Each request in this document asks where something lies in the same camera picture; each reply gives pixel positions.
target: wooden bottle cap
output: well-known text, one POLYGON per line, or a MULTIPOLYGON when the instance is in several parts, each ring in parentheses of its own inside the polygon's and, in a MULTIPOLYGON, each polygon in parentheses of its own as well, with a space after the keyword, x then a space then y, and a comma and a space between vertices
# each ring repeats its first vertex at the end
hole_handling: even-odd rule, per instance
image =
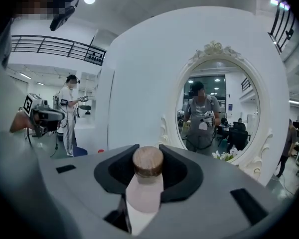
POLYGON ((163 153, 155 147, 141 147, 133 154, 133 164, 136 175, 159 176, 163 166, 163 153))

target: ornate white mirror frame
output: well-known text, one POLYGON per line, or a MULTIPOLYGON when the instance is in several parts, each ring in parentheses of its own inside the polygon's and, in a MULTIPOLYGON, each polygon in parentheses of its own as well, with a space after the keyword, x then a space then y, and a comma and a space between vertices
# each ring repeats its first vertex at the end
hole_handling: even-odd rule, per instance
POLYGON ((200 64, 215 59, 228 60, 243 69, 247 78, 253 83, 254 91, 258 94, 258 129, 254 139, 248 143, 243 153, 240 156, 229 160, 233 165, 237 165, 244 172, 255 178, 259 179, 262 167, 262 153, 265 149, 269 149, 267 143, 268 138, 273 136, 271 128, 269 128, 270 118, 270 100, 267 95, 266 84, 257 69, 240 53, 231 49, 230 46, 222 47, 220 43, 212 41, 210 44, 204 46, 204 51, 197 50, 192 58, 188 60, 182 68, 181 73, 172 85, 170 99, 167 107, 166 116, 161 118, 161 135, 159 144, 171 145, 174 147, 186 149, 183 141, 181 140, 178 127, 177 127, 177 101, 185 82, 188 80, 192 71, 200 64))

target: gray t-shirt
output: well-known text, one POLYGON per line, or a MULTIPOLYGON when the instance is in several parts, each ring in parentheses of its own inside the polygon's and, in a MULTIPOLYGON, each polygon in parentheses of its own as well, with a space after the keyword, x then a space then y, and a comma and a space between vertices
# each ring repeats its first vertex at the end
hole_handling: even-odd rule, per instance
POLYGON ((214 111, 214 113, 220 112, 218 100, 214 96, 206 95, 205 101, 201 103, 197 103, 195 101, 195 98, 188 101, 188 105, 185 111, 186 117, 189 117, 191 115, 188 135, 198 134, 201 136, 210 137, 213 135, 214 127, 209 127, 207 130, 201 130, 198 128, 199 124, 201 123, 200 120, 208 111, 214 111))
POLYGON ((296 143, 297 131, 294 127, 288 128, 287 139, 282 156, 288 157, 288 152, 290 150, 291 144, 296 143))

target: railing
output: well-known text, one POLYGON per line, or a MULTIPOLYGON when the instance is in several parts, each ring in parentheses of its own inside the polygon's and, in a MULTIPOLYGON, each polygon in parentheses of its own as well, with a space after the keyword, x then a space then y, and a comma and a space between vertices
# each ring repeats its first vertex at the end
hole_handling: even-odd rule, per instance
POLYGON ((243 92, 251 86, 250 81, 245 78, 244 81, 241 83, 241 88, 243 92))
POLYGON ((280 1, 278 3, 275 21, 274 21, 273 27, 271 29, 271 32, 268 33, 270 38, 272 39, 273 43, 276 45, 276 48, 277 48, 279 54, 282 52, 283 48, 285 47, 284 45, 286 44, 286 41, 287 40, 289 41, 294 33, 293 27, 294 27, 294 23, 295 23, 295 19, 296 19, 295 15, 293 15, 292 23, 291 23, 289 30, 286 30, 288 23, 291 22, 291 9, 289 6, 288 6, 289 9, 288 9, 287 20, 284 23, 284 28, 283 28, 282 32, 279 32, 283 25, 283 22, 284 22, 284 18, 285 18, 285 14, 286 14, 286 10, 285 10, 286 6, 288 6, 288 5, 284 1, 280 1))
POLYGON ((35 52, 102 65, 106 51, 84 43, 43 35, 13 35, 12 52, 35 52))

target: white pants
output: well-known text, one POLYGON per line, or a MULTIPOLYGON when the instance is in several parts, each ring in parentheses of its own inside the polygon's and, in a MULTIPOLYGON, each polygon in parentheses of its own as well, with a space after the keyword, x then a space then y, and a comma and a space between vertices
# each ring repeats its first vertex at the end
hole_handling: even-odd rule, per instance
POLYGON ((65 119, 61 121, 61 126, 63 127, 63 143, 67 154, 73 154, 73 134, 75 122, 72 116, 65 115, 65 119))

